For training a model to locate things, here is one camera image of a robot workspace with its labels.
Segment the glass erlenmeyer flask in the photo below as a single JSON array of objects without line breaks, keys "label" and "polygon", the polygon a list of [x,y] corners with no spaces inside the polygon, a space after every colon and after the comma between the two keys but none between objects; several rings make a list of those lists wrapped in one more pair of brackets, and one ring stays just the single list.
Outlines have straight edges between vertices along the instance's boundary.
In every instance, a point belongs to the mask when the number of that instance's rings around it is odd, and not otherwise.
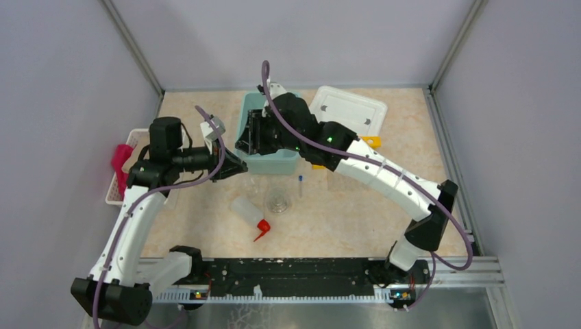
[{"label": "glass erlenmeyer flask", "polygon": [[280,214],[287,211],[292,203],[291,199],[284,191],[271,191],[266,197],[264,204],[269,212]]}]

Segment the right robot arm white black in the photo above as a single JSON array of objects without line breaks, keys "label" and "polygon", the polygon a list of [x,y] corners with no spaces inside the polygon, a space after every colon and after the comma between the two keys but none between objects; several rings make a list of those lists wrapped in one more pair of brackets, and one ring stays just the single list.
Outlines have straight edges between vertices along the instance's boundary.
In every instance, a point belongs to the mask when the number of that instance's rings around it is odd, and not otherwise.
[{"label": "right robot arm white black", "polygon": [[235,148],[261,156],[295,151],[307,162],[366,184],[401,206],[411,222],[389,252],[386,274],[393,282],[404,282],[419,257],[439,248],[457,185],[420,178],[381,156],[343,124],[317,121],[306,101],[293,93],[279,95],[273,103],[274,109],[269,103],[249,108]]}]

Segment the blue capped tube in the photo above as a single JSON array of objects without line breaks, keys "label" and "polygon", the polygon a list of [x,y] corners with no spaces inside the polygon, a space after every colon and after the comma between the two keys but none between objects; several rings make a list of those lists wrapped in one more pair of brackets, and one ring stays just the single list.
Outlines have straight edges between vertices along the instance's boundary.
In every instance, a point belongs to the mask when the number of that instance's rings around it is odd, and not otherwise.
[{"label": "blue capped tube", "polygon": [[304,181],[303,175],[299,175],[298,176],[298,196],[299,196],[299,198],[303,197],[303,181]]}]

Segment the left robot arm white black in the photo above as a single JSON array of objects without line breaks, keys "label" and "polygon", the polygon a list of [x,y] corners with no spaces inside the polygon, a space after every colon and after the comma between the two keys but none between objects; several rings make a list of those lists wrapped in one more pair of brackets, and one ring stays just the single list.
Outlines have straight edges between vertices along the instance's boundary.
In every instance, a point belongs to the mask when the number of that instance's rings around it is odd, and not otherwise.
[{"label": "left robot arm white black", "polygon": [[114,229],[85,278],[74,279],[71,294],[100,321],[139,326],[153,300],[176,283],[210,282],[201,251],[177,245],[157,265],[139,272],[140,255],[158,213],[171,191],[216,182],[244,173],[247,165],[223,141],[222,121],[207,116],[200,125],[204,144],[192,138],[177,117],[160,117],[149,126],[149,142],[139,149],[129,170],[123,203]]}]

